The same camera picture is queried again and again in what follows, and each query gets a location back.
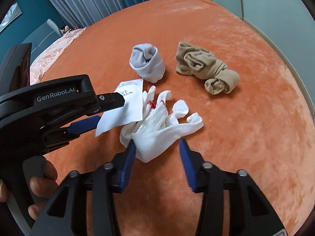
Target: orange blanket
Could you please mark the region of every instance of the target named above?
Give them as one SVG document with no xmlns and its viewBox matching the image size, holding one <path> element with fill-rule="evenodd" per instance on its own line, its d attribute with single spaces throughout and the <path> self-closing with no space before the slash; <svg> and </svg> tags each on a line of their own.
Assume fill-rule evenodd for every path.
<svg viewBox="0 0 315 236">
<path fill-rule="evenodd" d="M 179 41 L 213 52 L 237 71 L 237 87 L 213 96 L 203 80 L 176 73 Z M 315 202 L 315 127 L 288 68 L 226 9 L 210 0 L 150 0 L 126 8 L 88 27 L 44 80 L 88 74 L 96 93 L 112 92 L 121 81 L 138 79 L 129 58 L 139 43 L 156 46 L 166 66 L 156 92 L 170 89 L 174 102 L 184 99 L 204 120 L 187 137 L 189 146 L 222 170 L 247 170 L 293 235 Z M 150 86 L 145 82 L 144 90 Z M 97 138 L 86 133 L 48 154 L 58 182 L 74 169 L 95 170 L 122 151 L 120 129 Z M 126 191 L 114 196 L 122 235 L 194 235 L 201 198 L 188 187 L 178 142 L 149 163 L 136 160 Z"/>
</svg>

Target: rolled beige sock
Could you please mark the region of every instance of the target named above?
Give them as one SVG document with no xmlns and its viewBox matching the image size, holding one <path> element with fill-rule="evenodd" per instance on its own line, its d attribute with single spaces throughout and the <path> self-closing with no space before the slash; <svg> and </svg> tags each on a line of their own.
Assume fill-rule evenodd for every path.
<svg viewBox="0 0 315 236">
<path fill-rule="evenodd" d="M 228 94 L 240 81 L 239 74 L 228 69 L 213 53 L 189 43 L 179 42 L 176 60 L 176 72 L 207 80 L 204 87 L 212 95 L 220 92 Z"/>
</svg>

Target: finger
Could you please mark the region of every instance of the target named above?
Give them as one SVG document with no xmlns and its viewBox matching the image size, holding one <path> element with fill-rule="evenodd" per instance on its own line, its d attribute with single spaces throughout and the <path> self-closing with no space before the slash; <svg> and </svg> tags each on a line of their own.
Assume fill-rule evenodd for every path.
<svg viewBox="0 0 315 236">
<path fill-rule="evenodd" d="M 30 180 L 30 188 L 37 197 L 51 198 L 57 187 L 58 184 L 52 179 L 33 176 Z"/>
<path fill-rule="evenodd" d="M 36 220 L 40 214 L 40 211 L 43 209 L 43 207 L 46 205 L 46 201 L 45 202 L 41 202 L 41 203 L 37 203 L 37 204 L 33 204 L 31 206 L 28 207 L 28 213 L 30 215 L 31 218 L 33 218 L 34 220 Z"/>
<path fill-rule="evenodd" d="M 5 186 L 3 180 L 0 179 L 0 202 L 7 201 L 7 187 Z"/>
<path fill-rule="evenodd" d="M 43 167 L 43 172 L 44 172 L 45 177 L 49 179 L 56 181 L 58 178 L 57 170 L 50 161 L 45 162 L 44 167 Z"/>
</svg>

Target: white label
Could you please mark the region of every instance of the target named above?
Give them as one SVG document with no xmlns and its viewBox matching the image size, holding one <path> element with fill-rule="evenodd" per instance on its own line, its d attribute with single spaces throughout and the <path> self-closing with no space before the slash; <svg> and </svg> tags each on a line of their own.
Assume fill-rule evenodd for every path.
<svg viewBox="0 0 315 236">
<path fill-rule="evenodd" d="M 142 89 L 143 79 L 121 82 L 115 92 L 120 93 L 124 97 L 125 105 L 103 113 L 97 124 L 95 136 L 117 126 L 141 121 L 143 119 Z"/>
</svg>

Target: screw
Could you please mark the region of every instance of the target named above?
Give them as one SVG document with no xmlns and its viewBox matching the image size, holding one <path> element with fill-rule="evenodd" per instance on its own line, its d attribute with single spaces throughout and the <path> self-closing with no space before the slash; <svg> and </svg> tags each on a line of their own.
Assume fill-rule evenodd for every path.
<svg viewBox="0 0 315 236">
<path fill-rule="evenodd" d="M 72 170 L 72 171 L 69 173 L 69 177 L 76 177 L 77 175 L 79 175 L 79 172 L 77 172 L 76 170 Z"/>
<path fill-rule="evenodd" d="M 112 169 L 114 166 L 112 163 L 108 162 L 103 165 L 103 168 L 106 170 Z"/>
<path fill-rule="evenodd" d="M 204 162 L 204 163 L 202 164 L 202 166 L 203 166 L 205 169 L 210 169 L 210 168 L 213 167 L 213 164 L 210 163 L 210 162 Z"/>
<path fill-rule="evenodd" d="M 238 171 L 238 174 L 239 174 L 240 176 L 247 176 L 247 175 L 248 175 L 245 170 L 239 170 L 239 171 Z"/>
</svg>

